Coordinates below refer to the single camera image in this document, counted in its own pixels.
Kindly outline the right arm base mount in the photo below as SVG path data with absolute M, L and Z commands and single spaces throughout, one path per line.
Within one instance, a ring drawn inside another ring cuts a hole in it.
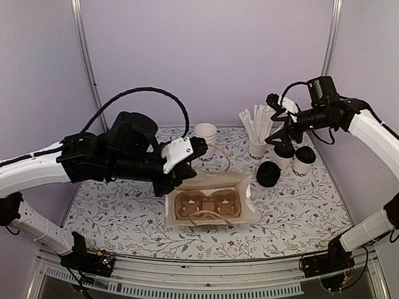
M 352 253 L 344 250 L 338 237 L 329 242 L 325 254 L 309 254 L 309 257 L 303 255 L 299 260 L 299 268 L 306 278 L 341 271 L 341 274 L 335 277 L 322 279 L 322 286 L 330 292 L 339 292 L 346 287 L 354 266 Z

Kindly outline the white paper cup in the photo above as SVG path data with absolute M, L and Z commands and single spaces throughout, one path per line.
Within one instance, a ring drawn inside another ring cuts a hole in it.
M 292 165 L 292 172 L 295 176 L 301 178 L 301 177 L 304 177 L 308 173 L 311 166 L 312 166 L 312 164 L 303 163 L 302 161 L 295 159 L 293 162 L 293 165 Z
M 288 168 L 291 161 L 292 161 L 292 157 L 285 158 L 285 157 L 279 156 L 278 154 L 274 154 L 273 162 L 275 162 L 277 164 L 277 166 L 279 167 L 279 169 L 281 170 L 282 173 Z

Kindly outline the stack of black lids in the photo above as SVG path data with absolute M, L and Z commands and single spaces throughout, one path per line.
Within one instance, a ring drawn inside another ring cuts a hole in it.
M 277 184 L 280 176 L 280 167 L 272 161 L 265 161 L 258 167 L 256 180 L 263 187 L 273 187 Z

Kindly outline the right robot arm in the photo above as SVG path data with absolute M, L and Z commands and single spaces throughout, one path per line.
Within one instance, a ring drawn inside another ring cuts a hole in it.
M 301 110 L 292 100 L 286 100 L 287 91 L 297 85 L 308 88 L 311 100 L 308 110 Z M 269 94 L 266 103 L 275 111 L 272 120 L 283 123 L 280 130 L 266 138 L 266 143 L 288 148 L 293 142 L 301 143 L 307 131 L 343 130 L 365 144 L 394 176 L 398 176 L 398 135 L 379 119 L 367 102 L 340 95 L 332 77 L 292 83 L 281 95 Z M 352 251 L 397 229 L 398 196 L 394 196 L 381 211 L 331 240 L 322 266 L 334 272 Z

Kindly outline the brown cardboard cup carrier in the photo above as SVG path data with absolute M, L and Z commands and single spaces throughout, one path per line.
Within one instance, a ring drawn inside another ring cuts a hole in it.
M 175 199 L 175 216 L 180 221 L 232 219 L 241 215 L 241 198 L 234 189 L 219 189 L 210 194 L 181 191 Z

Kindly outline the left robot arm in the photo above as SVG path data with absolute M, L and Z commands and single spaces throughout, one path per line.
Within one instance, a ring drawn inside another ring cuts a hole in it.
M 155 196 L 172 192 L 193 178 L 192 160 L 205 154 L 202 138 L 183 135 L 166 143 L 156 139 L 157 124 L 137 112 L 121 112 L 100 135 L 84 128 L 40 151 L 1 162 L 1 225 L 30 233 L 79 270 L 93 264 L 85 239 L 38 214 L 22 191 L 52 183 L 110 182 L 130 179 L 152 183 Z

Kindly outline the kraft paper bag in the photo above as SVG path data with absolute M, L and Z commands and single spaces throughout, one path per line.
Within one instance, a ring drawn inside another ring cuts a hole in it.
M 168 225 L 253 224 L 260 219 L 251 199 L 251 176 L 230 171 L 198 172 L 166 195 Z

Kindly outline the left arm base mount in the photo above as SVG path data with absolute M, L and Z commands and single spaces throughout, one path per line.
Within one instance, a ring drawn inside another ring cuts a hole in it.
M 72 232 L 72 236 L 74 241 L 72 252 L 59 256 L 61 266 L 82 273 L 111 277 L 115 256 L 106 250 L 99 250 L 95 253 L 88 252 L 85 238 L 78 232 Z

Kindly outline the stack of white paper cups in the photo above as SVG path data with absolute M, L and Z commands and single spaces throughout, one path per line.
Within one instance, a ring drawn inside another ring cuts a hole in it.
M 214 145 L 216 144 L 217 128 L 210 123 L 200 123 L 195 126 L 194 132 L 197 137 L 204 138 L 208 146 L 206 154 L 199 159 L 201 161 L 211 160 L 216 152 Z

